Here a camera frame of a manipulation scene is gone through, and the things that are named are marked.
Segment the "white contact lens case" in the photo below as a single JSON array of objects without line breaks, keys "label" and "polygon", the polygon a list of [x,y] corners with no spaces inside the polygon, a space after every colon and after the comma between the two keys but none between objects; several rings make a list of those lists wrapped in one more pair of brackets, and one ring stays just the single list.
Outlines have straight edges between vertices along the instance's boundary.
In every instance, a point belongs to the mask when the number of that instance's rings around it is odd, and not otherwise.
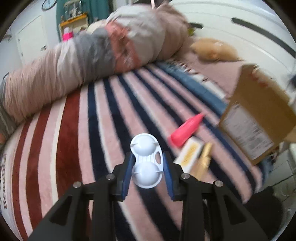
[{"label": "white contact lens case", "polygon": [[143,189],[156,187],[164,173],[162,150],[157,139],[151,134],[140,133],[130,142],[130,150],[135,157],[133,182]]}]

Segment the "white yellow rectangular box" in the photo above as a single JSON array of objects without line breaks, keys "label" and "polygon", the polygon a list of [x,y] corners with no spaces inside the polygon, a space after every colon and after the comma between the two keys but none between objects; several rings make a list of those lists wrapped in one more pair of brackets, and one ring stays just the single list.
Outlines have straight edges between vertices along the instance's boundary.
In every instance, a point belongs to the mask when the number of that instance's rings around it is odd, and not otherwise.
[{"label": "white yellow rectangular box", "polygon": [[203,150],[204,142],[197,137],[190,137],[183,145],[174,163],[182,167],[184,173],[190,173]]}]

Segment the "striped plush blanket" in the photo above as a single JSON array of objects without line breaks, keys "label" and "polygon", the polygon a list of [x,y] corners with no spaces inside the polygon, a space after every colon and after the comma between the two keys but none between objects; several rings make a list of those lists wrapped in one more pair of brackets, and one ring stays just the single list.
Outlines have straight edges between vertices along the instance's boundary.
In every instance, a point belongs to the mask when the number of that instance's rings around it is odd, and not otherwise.
[{"label": "striped plush blanket", "polygon": [[206,182],[221,180],[242,202],[265,181],[222,132],[223,100],[175,66],[164,63],[88,84],[18,127],[1,156],[1,213],[19,240],[76,181],[94,182],[123,162],[130,141],[150,133],[176,158],[171,133],[204,115],[195,136],[213,144]]}]

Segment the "pink cone-shaped object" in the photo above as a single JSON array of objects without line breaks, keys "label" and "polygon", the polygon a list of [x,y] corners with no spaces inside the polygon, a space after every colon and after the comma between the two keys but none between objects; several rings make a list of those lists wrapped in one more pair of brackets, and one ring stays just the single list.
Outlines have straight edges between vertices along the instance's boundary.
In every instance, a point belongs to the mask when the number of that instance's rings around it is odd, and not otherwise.
[{"label": "pink cone-shaped object", "polygon": [[199,113],[186,120],[169,136],[169,142],[177,148],[181,147],[198,130],[203,118],[203,113]]}]

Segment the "brown cardboard box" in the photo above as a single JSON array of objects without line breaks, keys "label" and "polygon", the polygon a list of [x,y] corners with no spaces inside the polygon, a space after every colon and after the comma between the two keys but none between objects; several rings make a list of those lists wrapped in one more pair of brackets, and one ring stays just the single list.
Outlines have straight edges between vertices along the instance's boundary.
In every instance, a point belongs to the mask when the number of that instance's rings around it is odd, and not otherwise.
[{"label": "brown cardboard box", "polygon": [[280,143],[295,143],[295,111],[289,100],[255,65],[243,65],[219,128],[256,165]]}]

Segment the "tan plush dog toy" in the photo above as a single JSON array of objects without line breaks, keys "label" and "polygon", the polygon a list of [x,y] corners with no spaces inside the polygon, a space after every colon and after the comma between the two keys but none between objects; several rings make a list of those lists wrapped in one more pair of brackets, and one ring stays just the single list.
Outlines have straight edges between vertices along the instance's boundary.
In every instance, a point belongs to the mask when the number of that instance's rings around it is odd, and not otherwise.
[{"label": "tan plush dog toy", "polygon": [[237,50],[233,46],[220,40],[201,38],[194,42],[190,48],[202,61],[241,61]]}]

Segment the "white door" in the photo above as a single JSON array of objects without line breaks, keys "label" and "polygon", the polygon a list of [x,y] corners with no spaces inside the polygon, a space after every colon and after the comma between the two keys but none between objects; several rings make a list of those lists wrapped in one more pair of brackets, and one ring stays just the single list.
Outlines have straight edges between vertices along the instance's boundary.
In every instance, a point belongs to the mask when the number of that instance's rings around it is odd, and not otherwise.
[{"label": "white door", "polygon": [[43,56],[48,50],[48,43],[42,16],[37,16],[18,31],[16,40],[23,65]]}]

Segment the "rolled beige grey quilt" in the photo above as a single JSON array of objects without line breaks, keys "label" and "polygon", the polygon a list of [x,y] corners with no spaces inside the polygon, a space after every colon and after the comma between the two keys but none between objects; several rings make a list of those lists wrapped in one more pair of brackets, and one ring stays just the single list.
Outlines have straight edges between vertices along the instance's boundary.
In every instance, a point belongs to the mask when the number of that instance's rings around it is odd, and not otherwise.
[{"label": "rolled beige grey quilt", "polygon": [[188,39],[188,28],[169,4],[120,7],[1,81],[1,135],[7,138],[26,118],[82,85],[171,58]]}]

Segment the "white headboard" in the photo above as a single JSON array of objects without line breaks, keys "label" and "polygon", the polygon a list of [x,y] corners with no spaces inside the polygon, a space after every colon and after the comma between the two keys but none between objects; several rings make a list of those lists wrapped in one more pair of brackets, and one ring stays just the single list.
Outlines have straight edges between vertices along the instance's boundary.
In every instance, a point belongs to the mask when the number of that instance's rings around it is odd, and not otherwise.
[{"label": "white headboard", "polygon": [[295,40],[263,1],[171,1],[198,38],[227,42],[240,58],[283,79],[295,73]]}]

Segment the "yellow shelf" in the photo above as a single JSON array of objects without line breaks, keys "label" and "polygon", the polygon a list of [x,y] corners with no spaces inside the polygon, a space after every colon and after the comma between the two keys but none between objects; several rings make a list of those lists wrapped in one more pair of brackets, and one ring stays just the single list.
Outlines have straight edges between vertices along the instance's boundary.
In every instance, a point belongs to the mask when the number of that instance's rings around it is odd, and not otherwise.
[{"label": "yellow shelf", "polygon": [[74,33],[74,36],[80,32],[81,28],[87,29],[89,26],[88,14],[83,13],[75,18],[63,21],[59,24],[59,33],[62,36],[64,30],[69,28]]}]

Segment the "round wall clock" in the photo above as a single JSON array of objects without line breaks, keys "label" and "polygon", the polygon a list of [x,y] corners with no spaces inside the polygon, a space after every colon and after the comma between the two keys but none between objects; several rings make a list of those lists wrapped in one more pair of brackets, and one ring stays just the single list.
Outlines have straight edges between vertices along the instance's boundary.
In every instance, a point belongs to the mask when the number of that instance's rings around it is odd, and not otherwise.
[{"label": "round wall clock", "polygon": [[57,0],[44,0],[42,3],[42,10],[43,11],[48,11],[51,8],[53,8],[57,3]]}]

